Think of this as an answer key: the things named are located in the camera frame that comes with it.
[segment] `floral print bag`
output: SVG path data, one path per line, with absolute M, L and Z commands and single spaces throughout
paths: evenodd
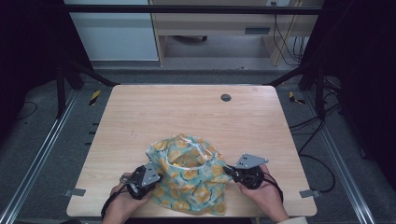
M 209 143 L 179 134 L 153 143 L 147 155 L 163 175 L 152 191 L 153 202 L 179 212 L 225 214 L 223 193 L 232 178 L 224 173 L 226 163 Z

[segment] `white wall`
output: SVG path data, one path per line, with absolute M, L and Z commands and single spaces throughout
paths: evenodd
M 147 0 L 64 0 L 66 4 L 147 5 Z M 91 61 L 158 61 L 148 13 L 70 13 Z

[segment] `aluminum rail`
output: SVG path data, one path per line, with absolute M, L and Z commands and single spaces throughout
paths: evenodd
M 314 100 L 311 95 L 307 92 L 303 91 L 304 98 L 307 99 L 307 103 L 311 112 L 316 115 Z M 337 145 L 332 140 L 332 136 L 327 129 L 326 125 L 323 126 L 321 130 L 322 139 L 326 146 L 326 149 L 329 153 L 329 157 L 332 160 L 332 164 L 334 165 L 334 169 L 339 175 L 341 180 L 341 184 L 346 191 L 346 195 L 348 196 L 350 203 L 352 204 L 353 209 L 355 210 L 356 216 L 359 219 L 361 224 L 375 224 L 375 219 L 373 214 L 370 211 L 366 201 L 364 200 L 361 191 L 353 178 L 352 173 L 350 173 L 347 168 L 346 163 L 343 160 L 343 157 L 339 153 L 339 149 Z
M 29 170 L 27 171 L 24 179 L 20 183 L 20 186 L 18 187 L 11 201 L 8 203 L 6 209 L 1 214 L 0 224 L 10 224 L 15 221 L 18 213 L 21 210 L 21 207 L 23 206 L 24 201 L 29 195 L 30 190 L 32 189 L 42 167 L 44 166 L 47 157 L 50 154 L 52 147 L 55 144 L 55 141 L 62 130 L 62 127 L 64 126 L 67 118 L 69 117 L 70 111 L 74 106 L 77 96 L 78 91 L 71 92 L 64 114 L 59 119 L 56 119 L 54 124 L 52 125 L 52 128 L 49 131 L 46 140 L 44 141 L 37 155 L 35 156 L 35 160 L 32 162 Z

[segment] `human hand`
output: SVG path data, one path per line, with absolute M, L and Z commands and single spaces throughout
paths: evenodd
M 110 195 L 119 191 L 122 186 L 123 183 L 119 183 L 111 190 Z M 119 196 L 117 196 L 114 201 L 108 206 L 105 218 L 103 219 L 102 223 L 123 224 L 137 208 L 141 207 L 149 201 L 150 194 L 151 192 L 149 192 L 141 200 L 136 200 L 132 198 L 128 191 L 126 191 L 125 189 L 125 191 L 119 194 Z
M 268 168 L 265 164 L 260 166 L 262 171 L 269 174 Z M 236 183 L 243 194 L 251 198 L 273 222 L 281 222 L 289 219 L 279 192 L 272 184 L 262 181 L 262 184 L 257 189 L 248 189 L 241 183 Z

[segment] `black cable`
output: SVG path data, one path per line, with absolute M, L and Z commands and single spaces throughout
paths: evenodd
M 288 44 L 286 43 L 286 40 L 285 40 L 285 38 L 283 37 L 283 35 L 280 33 L 280 29 L 279 29 L 279 27 L 277 26 L 276 14 L 274 14 L 274 19 L 275 19 L 275 24 L 274 24 L 274 35 L 273 35 L 273 38 L 274 38 L 274 42 L 275 42 L 276 48 L 279 50 L 279 53 L 280 53 L 280 55 L 282 56 L 283 61 L 284 61 L 287 65 L 300 65 L 299 60 L 296 60 L 296 59 L 293 57 L 293 55 L 290 53 L 290 50 L 289 50 L 289 48 L 288 48 Z M 290 32 L 291 25 L 292 25 L 292 22 L 291 22 L 290 25 L 289 25 L 288 33 Z M 289 56 L 290 56 L 295 62 L 297 62 L 297 64 L 292 64 L 292 63 L 286 62 L 285 56 L 283 55 L 283 53 L 282 53 L 282 51 L 281 51 L 279 45 L 276 43 L 276 37 L 275 37 L 275 32 L 276 32 L 276 31 L 279 33 L 280 38 L 282 39 L 283 44 L 284 44 L 286 50 L 287 50 L 288 53 L 289 53 Z
M 123 189 L 125 189 L 125 187 L 126 184 L 124 184 L 117 192 L 112 193 L 111 196 L 106 200 L 101 212 L 102 220 L 105 218 L 108 206 L 117 198 L 117 196 L 119 196 L 121 193 L 128 192 L 128 190 L 122 191 Z
M 295 36 L 295 37 L 294 37 L 293 55 L 294 55 L 294 58 L 297 59 L 298 64 L 300 65 L 300 64 L 301 64 L 301 61 L 302 61 L 302 59 L 303 59 L 304 40 L 305 40 L 305 37 L 304 37 L 304 36 L 301 37 L 301 40 L 300 40 L 300 49 L 299 49 L 300 52 L 297 54 L 297 53 L 295 52 L 295 49 L 296 49 L 296 43 L 297 43 L 297 40 L 298 40 L 298 39 L 299 39 L 298 36 Z
M 26 101 L 25 102 L 26 104 L 32 104 L 32 105 L 34 105 L 35 106 L 35 109 L 33 110 L 33 112 L 31 112 L 30 114 L 28 114 L 28 115 L 25 115 L 25 116 L 23 116 L 23 117 L 20 117 L 20 118 L 15 118 L 15 119 L 26 119 L 26 118 L 28 118 L 28 117 L 30 117 L 30 116 L 32 116 L 36 111 L 37 111 L 37 109 L 38 109 L 38 105 L 36 104 L 36 103 L 34 103 L 34 102 L 30 102 L 30 101 Z
M 337 93 L 336 93 L 335 91 L 329 92 L 329 93 L 327 93 L 327 94 L 323 97 L 323 99 L 326 100 L 327 97 L 329 97 L 329 96 L 331 96 L 331 95 L 336 95 L 336 94 L 337 94 Z
M 265 178 L 266 175 L 270 176 L 272 180 Z M 280 200 L 283 202 L 283 191 L 279 187 L 279 185 L 276 183 L 276 180 L 270 174 L 267 174 L 265 172 L 262 172 L 262 180 L 266 181 L 267 183 L 271 184 L 272 186 L 274 186 L 277 189 L 277 192 L 279 193 Z
M 335 86 L 327 77 L 324 78 L 325 84 L 330 86 L 333 91 L 340 91 L 340 88 Z
M 308 145 L 309 142 L 314 138 L 314 136 L 319 132 L 321 128 L 324 126 L 324 120 L 320 122 L 319 126 L 315 129 L 315 131 L 312 133 L 312 135 L 308 138 L 308 140 L 303 144 L 303 146 L 298 150 L 298 154 L 300 155 L 301 152 L 304 150 L 306 145 Z
M 313 133 L 292 133 L 291 135 L 309 135 Z
M 332 170 L 330 169 L 330 167 L 328 165 L 326 165 L 323 161 L 313 157 L 313 156 L 309 156 L 306 154 L 300 154 L 300 157 L 305 157 L 305 158 L 309 158 L 311 160 L 317 161 L 319 164 L 323 165 L 330 173 L 330 175 L 332 176 L 332 185 L 328 188 L 328 189 L 315 189 L 318 190 L 320 193 L 328 193 L 330 191 L 332 191 L 335 187 L 335 174 L 332 172 Z
M 312 121 L 315 121 L 315 120 L 317 120 L 317 119 L 318 119 L 318 116 L 315 116 L 315 117 L 313 117 L 312 119 L 308 119 L 308 120 L 303 121 L 303 122 L 301 122 L 301 123 L 299 123 L 299 124 L 295 124 L 295 125 L 293 125 L 293 126 L 289 126 L 289 128 L 290 128 L 290 129 L 293 129 L 293 128 L 299 127 L 299 126 L 301 126 L 301 125 L 304 125 L 304 124 L 306 124 L 306 123 L 312 123 Z
M 305 124 L 300 124 L 299 126 L 301 126 L 301 127 L 297 128 L 297 129 L 294 129 L 294 130 L 290 130 L 290 131 L 291 131 L 291 132 L 298 131 L 298 130 L 300 130 L 300 129 L 302 129 L 302 128 L 304 128 L 304 127 L 306 127 L 306 126 L 312 124 L 313 122 L 315 122 L 315 121 L 317 121 L 317 120 L 318 120 L 318 116 L 314 117 L 314 119 L 310 120 L 309 122 L 307 122 L 307 123 L 305 123 Z
M 275 23 L 274 23 L 274 34 L 273 34 L 273 38 L 274 38 L 274 43 L 276 45 L 276 48 L 279 50 L 280 55 L 282 56 L 283 61 L 285 62 L 285 64 L 287 65 L 299 65 L 299 64 L 294 64 L 294 63 L 288 63 L 285 59 L 285 56 L 282 53 L 282 50 L 280 49 L 279 45 L 276 43 L 276 38 L 275 38 L 275 32 L 276 32 L 276 28 L 277 28 L 277 22 L 276 22 L 276 14 L 274 15 L 275 18 Z
M 340 104 L 333 105 L 331 108 L 329 108 L 329 110 L 326 110 L 326 116 L 330 116 L 332 114 L 332 112 L 334 112 L 340 108 L 341 108 Z

